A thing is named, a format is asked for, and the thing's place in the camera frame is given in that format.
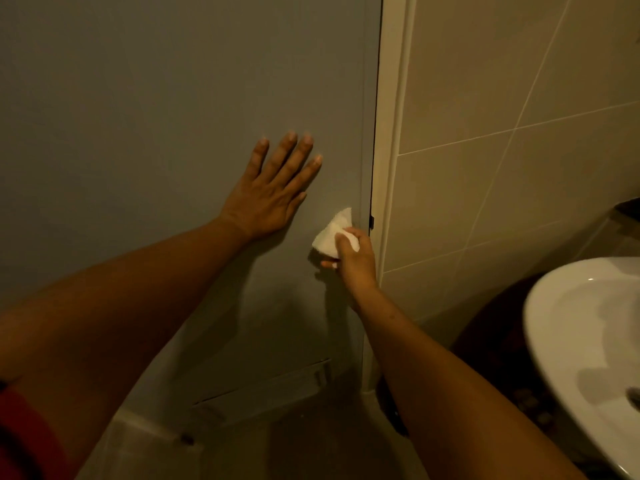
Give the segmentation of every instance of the white tissue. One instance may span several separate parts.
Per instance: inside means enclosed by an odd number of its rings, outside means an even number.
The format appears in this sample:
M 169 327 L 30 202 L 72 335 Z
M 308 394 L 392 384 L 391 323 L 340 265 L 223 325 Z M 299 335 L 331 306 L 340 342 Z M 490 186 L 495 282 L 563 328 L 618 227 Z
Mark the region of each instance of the white tissue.
M 351 227 L 351 208 L 347 208 L 338 212 L 329 222 L 329 225 L 316 236 L 313 241 L 313 248 L 326 256 L 338 259 L 338 249 L 335 247 L 335 235 L 337 233 L 345 234 L 349 238 L 351 247 L 359 251 L 360 243 L 358 238 L 352 233 L 344 230 L 345 227 Z

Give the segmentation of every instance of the hand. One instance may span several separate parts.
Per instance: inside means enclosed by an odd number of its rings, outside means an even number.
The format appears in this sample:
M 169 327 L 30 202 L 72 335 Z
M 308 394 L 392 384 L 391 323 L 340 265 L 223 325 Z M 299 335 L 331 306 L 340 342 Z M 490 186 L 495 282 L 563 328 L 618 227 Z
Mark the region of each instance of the hand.
M 293 131 L 287 133 L 264 168 L 262 162 L 269 149 L 269 140 L 263 138 L 258 141 L 244 175 L 220 212 L 220 219 L 233 224 L 250 241 L 288 224 L 307 196 L 303 188 L 320 170 L 322 156 L 318 155 L 298 173 L 314 146 L 314 140 L 305 135 L 291 153 L 297 141 Z
M 369 236 L 355 227 L 347 227 L 345 231 L 352 233 L 358 238 L 360 250 L 354 251 L 347 236 L 344 234 L 335 235 L 335 247 L 338 248 L 340 260 L 325 260 L 321 265 L 324 267 L 335 267 L 347 290 L 354 298 L 358 298 L 361 293 L 368 290 L 378 289 L 376 279 L 376 258 L 373 254 L 373 247 Z

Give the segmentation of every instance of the sink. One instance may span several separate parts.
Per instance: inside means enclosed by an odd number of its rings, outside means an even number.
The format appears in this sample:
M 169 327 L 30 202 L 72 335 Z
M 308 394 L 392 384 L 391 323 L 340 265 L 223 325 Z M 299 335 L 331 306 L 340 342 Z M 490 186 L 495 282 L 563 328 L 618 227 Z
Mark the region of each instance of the sink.
M 618 473 L 640 480 L 640 258 L 559 267 L 524 306 L 531 355 Z

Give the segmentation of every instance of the gray door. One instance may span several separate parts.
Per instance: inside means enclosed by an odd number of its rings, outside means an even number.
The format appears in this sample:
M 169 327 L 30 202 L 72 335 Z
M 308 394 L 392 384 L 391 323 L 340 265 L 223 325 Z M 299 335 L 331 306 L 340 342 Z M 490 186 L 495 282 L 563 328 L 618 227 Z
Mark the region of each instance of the gray door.
M 369 215 L 380 0 L 2 0 L 0 298 L 203 224 L 254 142 L 324 155 L 286 233 L 231 266 L 126 406 L 154 420 L 331 359 L 362 330 L 310 243 Z

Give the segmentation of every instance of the red clothing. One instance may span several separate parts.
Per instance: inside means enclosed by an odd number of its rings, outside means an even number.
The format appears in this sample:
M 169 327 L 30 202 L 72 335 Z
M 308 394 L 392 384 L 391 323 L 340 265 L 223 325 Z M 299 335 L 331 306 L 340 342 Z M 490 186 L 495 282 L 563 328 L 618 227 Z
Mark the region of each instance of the red clothing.
M 58 439 L 44 419 L 0 381 L 0 480 L 70 480 Z

